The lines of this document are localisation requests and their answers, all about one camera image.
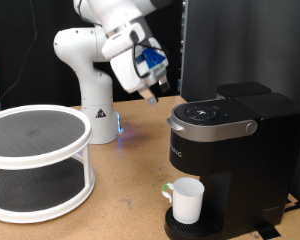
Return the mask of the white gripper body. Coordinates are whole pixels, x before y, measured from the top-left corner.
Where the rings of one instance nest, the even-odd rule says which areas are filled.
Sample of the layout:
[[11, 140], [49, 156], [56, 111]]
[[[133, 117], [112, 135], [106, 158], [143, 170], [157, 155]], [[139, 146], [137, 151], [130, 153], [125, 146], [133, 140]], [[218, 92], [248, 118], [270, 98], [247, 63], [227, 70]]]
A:
[[132, 24], [108, 37], [102, 54], [124, 90], [133, 93], [149, 88], [166, 76], [168, 59], [154, 37], [147, 37], [141, 24]]

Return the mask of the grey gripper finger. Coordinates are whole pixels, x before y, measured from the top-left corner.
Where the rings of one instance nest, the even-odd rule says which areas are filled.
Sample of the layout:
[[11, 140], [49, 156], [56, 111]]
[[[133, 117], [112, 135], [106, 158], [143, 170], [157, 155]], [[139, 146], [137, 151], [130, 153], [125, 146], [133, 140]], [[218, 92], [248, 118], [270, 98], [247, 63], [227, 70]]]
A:
[[138, 92], [144, 99], [147, 100], [149, 105], [153, 106], [158, 102], [158, 99], [147, 85], [139, 89]]
[[166, 93], [170, 89], [170, 84], [166, 76], [159, 79], [159, 87], [163, 93]]

